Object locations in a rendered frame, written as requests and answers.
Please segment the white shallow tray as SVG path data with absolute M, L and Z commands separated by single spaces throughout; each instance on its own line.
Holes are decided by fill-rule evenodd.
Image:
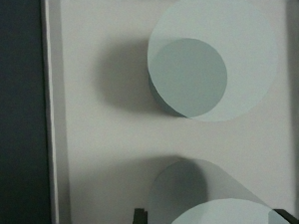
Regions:
M 190 158 L 299 220 L 299 0 L 247 0 L 274 32 L 277 73 L 221 122 L 173 115 L 150 92 L 150 35 L 178 0 L 45 1 L 56 224 L 133 224 L 158 175 Z

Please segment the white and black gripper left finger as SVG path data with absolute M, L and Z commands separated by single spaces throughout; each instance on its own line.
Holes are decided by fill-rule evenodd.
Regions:
M 148 224 L 148 212 L 144 208 L 135 208 L 133 224 Z

